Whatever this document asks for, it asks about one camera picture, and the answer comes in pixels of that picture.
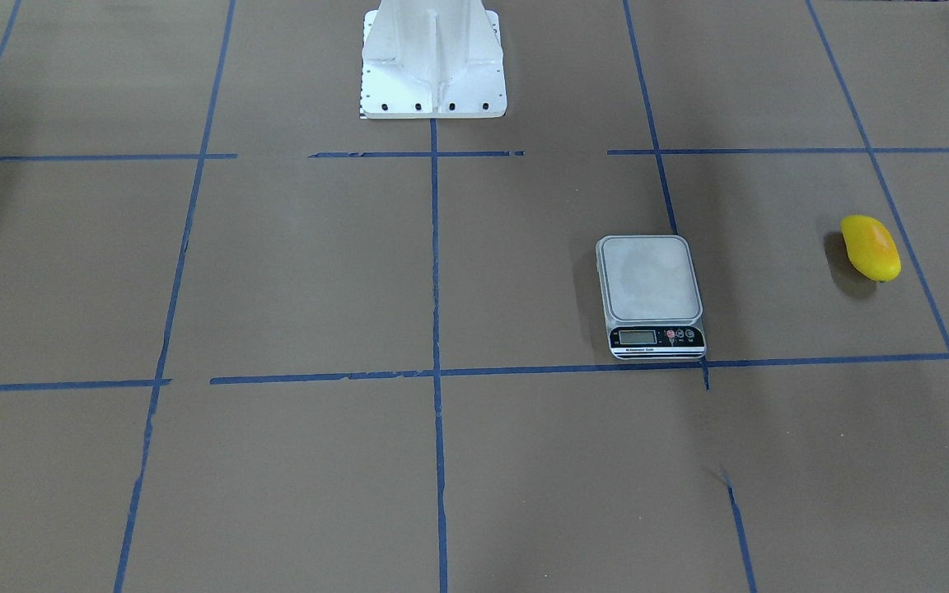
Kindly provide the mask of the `yellow mango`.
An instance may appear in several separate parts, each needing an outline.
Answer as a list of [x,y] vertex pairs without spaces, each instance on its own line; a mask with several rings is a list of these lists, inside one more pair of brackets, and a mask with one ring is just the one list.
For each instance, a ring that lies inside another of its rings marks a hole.
[[848,262],[865,278],[891,282],[901,274],[899,248],[877,218],[854,214],[841,219],[841,236]]

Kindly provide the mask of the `silver electronic kitchen scale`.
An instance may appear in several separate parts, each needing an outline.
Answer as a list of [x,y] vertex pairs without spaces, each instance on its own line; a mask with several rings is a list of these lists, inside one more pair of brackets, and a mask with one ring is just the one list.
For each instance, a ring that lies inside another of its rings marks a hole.
[[695,266],[678,234],[604,236],[596,270],[611,356],[698,361],[708,345]]

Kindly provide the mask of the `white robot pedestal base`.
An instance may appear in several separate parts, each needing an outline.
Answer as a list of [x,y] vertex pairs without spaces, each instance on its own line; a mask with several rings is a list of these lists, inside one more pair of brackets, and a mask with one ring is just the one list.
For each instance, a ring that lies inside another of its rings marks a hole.
[[359,114],[501,118],[501,22],[482,1],[381,1],[362,20]]

